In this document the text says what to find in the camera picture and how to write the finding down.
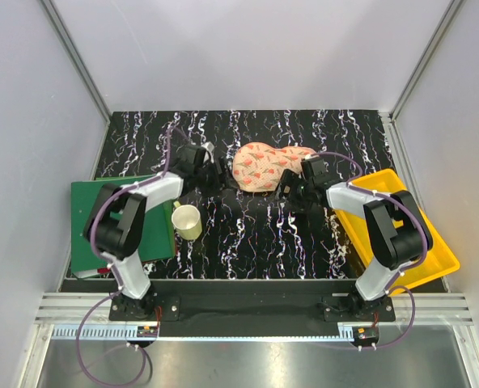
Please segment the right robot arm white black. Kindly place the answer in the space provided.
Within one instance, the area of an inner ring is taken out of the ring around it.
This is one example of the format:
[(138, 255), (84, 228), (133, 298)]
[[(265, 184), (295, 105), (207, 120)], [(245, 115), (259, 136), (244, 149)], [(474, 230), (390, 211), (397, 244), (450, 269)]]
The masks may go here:
[(373, 258), (341, 303), (341, 311), (366, 320), (390, 294), (402, 273), (418, 265), (433, 238), (412, 194), (383, 193), (334, 179), (320, 157), (301, 162), (302, 171), (282, 172), (275, 196), (299, 210), (314, 205), (350, 213), (366, 222)]

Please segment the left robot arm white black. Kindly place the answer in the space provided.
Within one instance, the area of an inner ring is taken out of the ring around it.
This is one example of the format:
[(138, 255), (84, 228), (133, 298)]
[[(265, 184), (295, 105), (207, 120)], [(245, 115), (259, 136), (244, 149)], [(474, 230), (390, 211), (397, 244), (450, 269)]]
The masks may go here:
[(106, 262), (117, 281), (114, 297), (127, 302), (127, 310), (139, 320), (159, 312), (155, 291), (144, 273), (139, 245), (146, 213), (195, 190), (213, 195), (231, 178), (224, 158), (214, 156), (214, 145), (188, 144), (172, 162), (148, 179), (124, 185), (104, 183), (83, 229), (94, 255)]

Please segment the pink floral mesh laundry bag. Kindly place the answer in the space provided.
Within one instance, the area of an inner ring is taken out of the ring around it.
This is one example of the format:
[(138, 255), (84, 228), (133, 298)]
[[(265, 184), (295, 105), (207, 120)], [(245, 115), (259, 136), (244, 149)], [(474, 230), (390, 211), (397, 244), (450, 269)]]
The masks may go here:
[(245, 192), (273, 192), (285, 169), (300, 174), (301, 161), (314, 153), (313, 149), (307, 147), (277, 149), (265, 143), (251, 142), (241, 146), (235, 153), (232, 176)]

